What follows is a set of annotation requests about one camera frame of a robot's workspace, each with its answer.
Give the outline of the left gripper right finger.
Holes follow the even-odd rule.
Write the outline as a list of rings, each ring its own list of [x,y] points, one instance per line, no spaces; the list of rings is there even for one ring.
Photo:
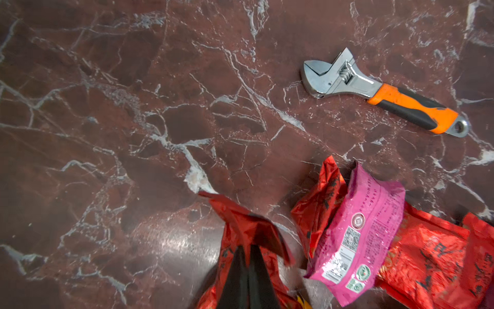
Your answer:
[[[264,258],[256,245],[250,246],[248,293],[250,309],[280,309]]]

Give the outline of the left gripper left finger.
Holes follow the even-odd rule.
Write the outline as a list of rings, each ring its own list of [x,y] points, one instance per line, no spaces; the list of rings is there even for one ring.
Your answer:
[[[246,266],[244,248],[239,246],[235,251],[232,264],[223,287],[217,309],[248,308],[248,268]]]

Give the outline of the red tea bag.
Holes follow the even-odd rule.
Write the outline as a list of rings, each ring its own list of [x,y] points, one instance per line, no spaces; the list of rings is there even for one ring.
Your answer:
[[[292,266],[295,260],[279,229],[270,220],[254,214],[223,195],[204,191],[199,194],[208,198],[213,210],[225,222],[225,228],[217,262],[216,280],[202,295],[198,308],[216,308],[235,251],[239,246],[244,248],[248,268],[251,245],[256,245],[261,250],[280,308],[301,308],[297,299],[289,295],[288,288],[280,278],[278,259],[283,259],[287,267]]]
[[[407,308],[493,308],[493,226],[455,225],[409,204],[376,286]]]
[[[304,255],[312,259],[324,231],[347,194],[347,184],[332,156],[322,163],[319,179],[292,209]]]

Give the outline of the magenta tea bag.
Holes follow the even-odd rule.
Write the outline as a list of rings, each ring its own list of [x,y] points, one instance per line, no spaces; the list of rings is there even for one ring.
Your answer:
[[[341,306],[374,287],[405,208],[401,183],[379,181],[361,164],[347,187],[305,276],[324,283]]]

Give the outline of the small yellow tea bag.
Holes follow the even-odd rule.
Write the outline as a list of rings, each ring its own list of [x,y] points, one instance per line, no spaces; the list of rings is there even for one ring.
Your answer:
[[[306,301],[301,295],[297,296],[297,301],[301,305],[302,309],[313,309],[308,301]]]

